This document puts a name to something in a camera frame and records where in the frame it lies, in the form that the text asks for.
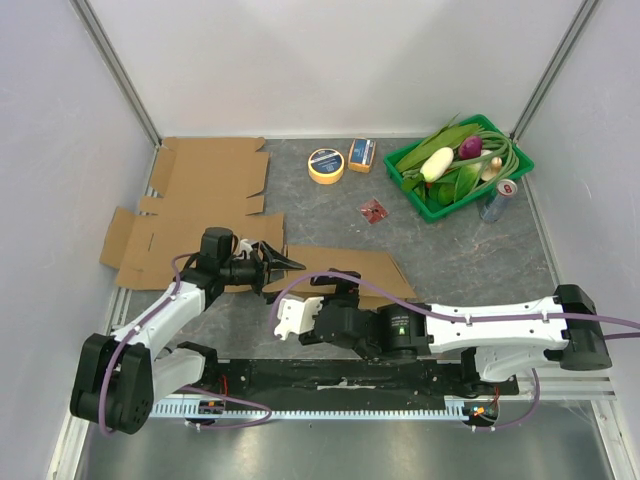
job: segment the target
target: cardboard sheet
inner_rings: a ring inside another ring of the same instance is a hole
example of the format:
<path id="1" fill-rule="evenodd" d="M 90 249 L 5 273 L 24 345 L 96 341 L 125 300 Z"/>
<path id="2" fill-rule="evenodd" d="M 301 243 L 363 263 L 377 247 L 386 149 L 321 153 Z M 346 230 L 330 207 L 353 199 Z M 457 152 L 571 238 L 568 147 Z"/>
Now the cardboard sheet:
<path id="1" fill-rule="evenodd" d="M 329 268 L 360 272 L 363 280 L 367 280 L 377 287 L 402 299 L 413 299 L 415 292 L 409 285 L 404 274 L 393 257 L 387 252 L 365 250 L 347 250 L 338 248 L 323 248 L 307 245 L 289 245 L 287 256 L 304 264 L 305 271 L 287 272 L 281 280 L 270 283 L 264 288 L 265 292 L 278 292 L 289 285 L 296 278 L 311 272 L 324 272 Z M 297 285 L 292 294 L 307 298 L 314 295 L 333 293 L 335 287 L 312 287 L 307 280 Z M 367 287 L 360 288 L 360 308 L 377 308 L 391 303 L 390 300 L 378 295 Z"/>
<path id="2" fill-rule="evenodd" d="M 258 151 L 263 145 L 263 138 L 165 139 L 151 175 L 160 197 L 142 197 L 142 215 L 116 209 L 109 226 L 100 262 L 119 269 L 116 284 L 164 290 L 173 276 L 171 258 L 197 251 L 207 227 L 230 228 L 281 250 L 284 215 L 254 215 L 264 209 L 257 195 L 269 162 Z"/>

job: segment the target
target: green tray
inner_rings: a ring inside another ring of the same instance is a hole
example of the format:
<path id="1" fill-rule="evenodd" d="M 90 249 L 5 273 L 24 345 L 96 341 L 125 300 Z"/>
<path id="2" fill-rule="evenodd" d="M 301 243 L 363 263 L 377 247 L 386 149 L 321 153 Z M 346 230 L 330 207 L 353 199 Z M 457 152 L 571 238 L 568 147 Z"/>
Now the green tray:
<path id="1" fill-rule="evenodd" d="M 468 123 L 477 123 L 481 127 L 483 127 L 485 130 L 491 130 L 492 132 L 502 133 L 484 115 L 474 115 L 473 117 L 469 117 L 466 120 L 460 122 L 461 125 L 466 125 Z M 396 150 L 395 152 L 392 152 L 386 157 L 384 157 L 384 164 L 387 166 L 387 173 L 391 177 L 391 180 L 393 180 L 393 183 L 398 185 L 398 187 L 402 185 L 402 174 L 398 172 L 398 170 L 396 170 L 396 164 L 407 153 L 409 153 L 411 150 L 416 148 L 418 144 L 420 144 L 420 142 L 421 140 L 418 140 L 417 142 L 412 143 L 411 145 L 407 145 L 406 147 L 401 148 L 400 150 Z M 522 150 L 520 150 L 515 145 L 513 146 L 513 150 L 516 156 L 518 157 L 519 165 L 518 165 L 518 169 L 515 172 L 513 172 L 513 174 L 511 174 L 509 178 L 512 180 L 515 180 L 516 178 L 520 178 L 525 173 L 533 170 L 534 165 L 533 165 L 533 161 L 529 157 L 527 157 L 522 152 Z M 451 212 L 454 212 L 459 208 L 462 208 L 465 205 L 473 202 L 474 200 L 477 200 L 483 195 L 486 195 L 493 188 L 495 188 L 494 185 L 489 185 L 487 186 L 487 188 L 478 190 L 473 195 L 469 195 L 468 197 L 465 197 L 458 202 L 452 203 L 451 205 L 447 205 L 446 207 L 443 207 L 438 202 L 431 200 L 428 197 L 427 197 L 426 203 L 423 203 L 422 200 L 420 200 L 420 197 L 418 197 L 418 195 L 413 191 L 409 193 L 406 193 L 406 192 L 403 192 L 403 193 L 407 196 L 407 198 L 409 199 L 411 204 L 415 207 L 415 209 L 418 210 L 418 213 L 420 214 L 420 216 L 424 218 L 426 222 L 433 223 L 440 220 L 441 218 L 446 217 Z"/>

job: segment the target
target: white wall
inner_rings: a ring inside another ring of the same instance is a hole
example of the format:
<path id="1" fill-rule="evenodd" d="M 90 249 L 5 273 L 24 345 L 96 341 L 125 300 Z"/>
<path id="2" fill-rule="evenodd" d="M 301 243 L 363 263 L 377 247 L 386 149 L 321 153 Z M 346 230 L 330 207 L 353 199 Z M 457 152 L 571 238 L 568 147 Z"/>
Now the white wall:
<path id="1" fill-rule="evenodd" d="M 42 479 L 83 340 L 104 326 L 98 264 L 153 149 L 66 0 L 0 7 L 0 465 Z"/>
<path id="2" fill-rule="evenodd" d="M 92 0 L 163 135 L 510 129 L 580 0 Z"/>
<path id="3" fill-rule="evenodd" d="M 640 321 L 640 3 L 601 2 L 524 150 L 563 281 L 600 313 Z M 640 446 L 640 344 L 610 342 L 614 386 Z"/>

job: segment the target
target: white radish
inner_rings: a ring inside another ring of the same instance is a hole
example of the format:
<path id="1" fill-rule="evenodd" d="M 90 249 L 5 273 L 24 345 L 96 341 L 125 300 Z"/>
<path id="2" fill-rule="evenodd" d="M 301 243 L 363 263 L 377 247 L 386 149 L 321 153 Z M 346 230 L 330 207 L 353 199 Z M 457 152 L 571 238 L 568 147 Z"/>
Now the white radish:
<path id="1" fill-rule="evenodd" d="M 451 162 L 453 162 L 453 149 L 443 147 L 436 150 L 420 167 L 420 173 L 424 177 L 424 181 L 432 183 L 438 180 L 447 171 Z"/>

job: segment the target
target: yellow tape roll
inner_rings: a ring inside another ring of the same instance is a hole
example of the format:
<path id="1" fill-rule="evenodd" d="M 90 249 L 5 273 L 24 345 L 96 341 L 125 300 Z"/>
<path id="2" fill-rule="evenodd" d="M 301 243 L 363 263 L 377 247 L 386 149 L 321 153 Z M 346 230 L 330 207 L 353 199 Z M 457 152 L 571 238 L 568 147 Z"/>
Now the yellow tape roll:
<path id="1" fill-rule="evenodd" d="M 344 157 L 333 148 L 320 148 L 309 156 L 309 175 L 321 185 L 336 183 L 344 173 Z"/>

